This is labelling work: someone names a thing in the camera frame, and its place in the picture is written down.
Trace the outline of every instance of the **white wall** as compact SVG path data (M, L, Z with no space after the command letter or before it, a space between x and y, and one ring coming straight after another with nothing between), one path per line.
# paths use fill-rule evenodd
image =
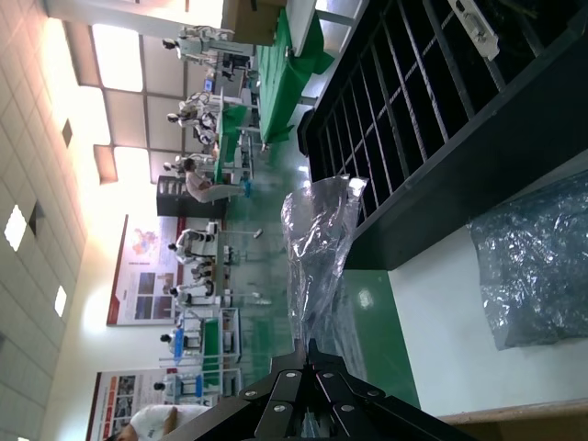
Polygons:
M169 326L106 326L124 213L153 215L154 186L133 189L131 194L117 185L99 190L93 199L94 224L89 228L42 441L85 439L98 371L158 368L159 357L169 356L159 342Z
M586 168L583 153L526 191ZM588 339L498 351L479 277L465 227L390 271L423 410L440 416L588 397Z

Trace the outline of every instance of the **green workbench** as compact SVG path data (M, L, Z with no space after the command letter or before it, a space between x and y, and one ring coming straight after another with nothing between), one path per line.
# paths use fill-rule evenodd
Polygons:
M217 133L219 134L219 157L214 165L214 182L222 183L222 173L225 163L235 160L235 150L239 143L242 131L258 132L253 127L242 127L247 114L247 108L257 108L245 104L227 103L224 100L224 91L220 90L220 112L217 121Z
M286 11L277 24L276 42L258 48L260 77L260 127L265 143L288 139L288 123L312 74L323 74L334 58L324 52L324 37L317 14L312 18L304 49L294 57Z

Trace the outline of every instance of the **clear plastic wrap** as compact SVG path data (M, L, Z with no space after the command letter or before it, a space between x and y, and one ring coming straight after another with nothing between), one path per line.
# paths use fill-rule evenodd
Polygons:
M361 356L354 356L355 346L349 344L355 326L342 295L342 274L366 183L349 176L323 179L287 195L281 212L292 337L306 344L315 338L323 352L343 356L349 371L356 373L363 363L357 362ZM347 324L349 332L340 333Z
M588 337L588 172L468 225L499 350Z

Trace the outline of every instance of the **black cabinet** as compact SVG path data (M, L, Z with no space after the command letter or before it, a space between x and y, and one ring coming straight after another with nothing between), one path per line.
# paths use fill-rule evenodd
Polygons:
M227 199L201 204L186 190L186 182L173 176L157 180L157 216L223 219Z

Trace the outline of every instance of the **metal bracket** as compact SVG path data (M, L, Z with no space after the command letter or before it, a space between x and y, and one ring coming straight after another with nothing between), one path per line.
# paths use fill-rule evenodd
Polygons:
M478 53L492 61L500 52L498 36L474 0L447 0Z

